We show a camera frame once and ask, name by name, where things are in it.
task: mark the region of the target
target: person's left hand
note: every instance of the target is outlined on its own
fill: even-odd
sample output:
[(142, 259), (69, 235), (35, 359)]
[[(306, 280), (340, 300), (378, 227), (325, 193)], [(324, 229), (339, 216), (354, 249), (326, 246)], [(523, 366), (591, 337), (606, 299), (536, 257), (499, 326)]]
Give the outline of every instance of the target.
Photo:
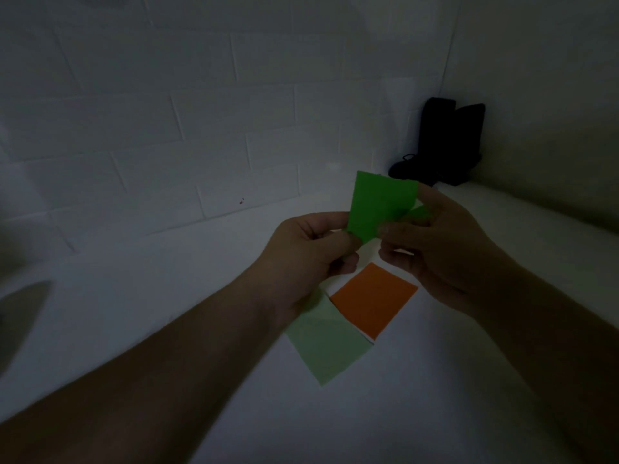
[(347, 211), (310, 213), (281, 223), (258, 259), (243, 273), (269, 309), (290, 322), (299, 302), (330, 276), (357, 269), (361, 240), (344, 229)]

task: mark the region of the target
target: wall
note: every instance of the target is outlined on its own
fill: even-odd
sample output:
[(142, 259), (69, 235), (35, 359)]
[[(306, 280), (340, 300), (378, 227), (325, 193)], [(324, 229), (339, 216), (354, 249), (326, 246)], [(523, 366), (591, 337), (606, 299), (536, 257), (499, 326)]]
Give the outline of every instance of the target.
[(0, 247), (63, 257), (384, 172), (459, 0), (1, 0)]
[(488, 106), (479, 182), (619, 231), (619, 0), (463, 0), (442, 95)]

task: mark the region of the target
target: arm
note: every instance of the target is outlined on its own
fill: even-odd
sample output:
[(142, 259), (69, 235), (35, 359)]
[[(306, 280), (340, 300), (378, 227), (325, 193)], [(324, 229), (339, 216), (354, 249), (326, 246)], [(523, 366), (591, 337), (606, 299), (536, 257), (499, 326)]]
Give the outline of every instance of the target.
[(422, 185), (419, 197), (432, 217), (384, 225), (381, 258), (473, 317), (587, 461), (619, 461), (619, 332), (516, 264), (460, 205)]
[(360, 242), (329, 233), (347, 220), (315, 213), (283, 222), (230, 285), (0, 425), (0, 461), (187, 460), (300, 300), (328, 276), (354, 272)]

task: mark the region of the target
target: pair of black boots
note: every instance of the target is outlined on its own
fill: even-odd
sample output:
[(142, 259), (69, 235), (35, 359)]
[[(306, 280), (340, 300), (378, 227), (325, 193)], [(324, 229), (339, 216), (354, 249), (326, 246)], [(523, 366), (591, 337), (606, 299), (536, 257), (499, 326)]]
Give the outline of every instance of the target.
[(389, 176), (433, 186), (439, 180), (458, 186), (482, 156), (479, 144), (486, 106), (475, 104), (456, 110), (451, 99), (430, 98), (422, 111), (417, 154), (395, 163)]

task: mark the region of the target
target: orange paper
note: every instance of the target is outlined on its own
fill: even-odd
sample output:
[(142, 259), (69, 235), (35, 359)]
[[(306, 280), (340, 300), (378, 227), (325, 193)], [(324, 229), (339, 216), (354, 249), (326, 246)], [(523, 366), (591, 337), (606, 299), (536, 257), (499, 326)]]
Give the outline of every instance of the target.
[(417, 287), (369, 264), (331, 296), (331, 302), (354, 326), (376, 339)]

